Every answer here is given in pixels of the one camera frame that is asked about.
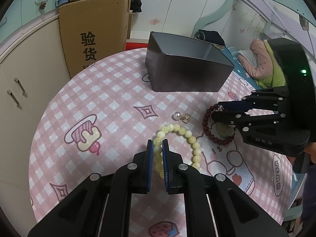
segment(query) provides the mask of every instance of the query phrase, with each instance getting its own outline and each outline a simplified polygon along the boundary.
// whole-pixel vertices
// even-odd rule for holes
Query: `cabinet handle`
[[[25,94],[25,90],[23,88],[23,86],[21,85],[21,82],[15,77],[14,78],[14,81],[19,85],[19,87],[22,89],[22,95]]]
[[[7,94],[10,95],[12,97],[12,99],[15,101],[16,106],[19,107],[19,102],[18,100],[14,97],[13,93],[10,90],[7,90]]]

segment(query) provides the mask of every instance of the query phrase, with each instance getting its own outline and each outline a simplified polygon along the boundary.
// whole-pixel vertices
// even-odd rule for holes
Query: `round table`
[[[29,161],[36,220],[91,173],[114,173],[130,163],[135,153],[146,150],[147,140],[153,140],[162,126],[177,122],[198,136],[203,151],[201,173],[224,173],[281,224],[292,180],[286,157],[244,144],[238,131],[225,146],[214,144],[203,133],[202,119],[209,106],[241,99],[253,87],[232,72],[219,92],[157,93],[151,90],[145,57],[143,48],[100,60],[71,79],[49,103],[34,135]],[[189,123],[174,121],[175,111],[191,115]],[[218,135],[215,124],[212,129]],[[94,138],[90,147],[85,146],[83,130]],[[192,148],[186,139],[177,133],[168,133],[166,138],[170,150],[192,164]],[[230,151],[236,151],[234,156],[227,156]],[[132,196],[130,236],[161,236],[150,229],[162,224],[174,229],[173,236],[186,236],[183,195],[168,195],[154,170],[151,192]]]

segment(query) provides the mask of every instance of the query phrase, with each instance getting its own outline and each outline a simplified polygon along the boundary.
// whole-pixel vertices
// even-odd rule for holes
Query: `cartoon cake print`
[[[94,125],[96,120],[96,114],[91,114],[80,120],[65,134],[65,143],[70,144],[75,142],[80,151],[89,150],[98,156],[101,145],[97,140],[102,135],[100,130]]]

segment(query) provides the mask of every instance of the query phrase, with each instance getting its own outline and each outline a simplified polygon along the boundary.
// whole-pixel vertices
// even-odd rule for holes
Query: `person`
[[[303,211],[301,215],[303,227],[316,211],[316,142],[309,143],[304,151],[310,154],[312,164],[307,171],[303,190]],[[295,161],[293,157],[287,157],[287,159],[291,164]]]

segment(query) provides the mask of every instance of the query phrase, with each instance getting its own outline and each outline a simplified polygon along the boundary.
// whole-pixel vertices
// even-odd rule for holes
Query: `red object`
[[[147,48],[148,43],[140,43],[140,42],[127,42],[125,51],[139,49],[139,48]]]

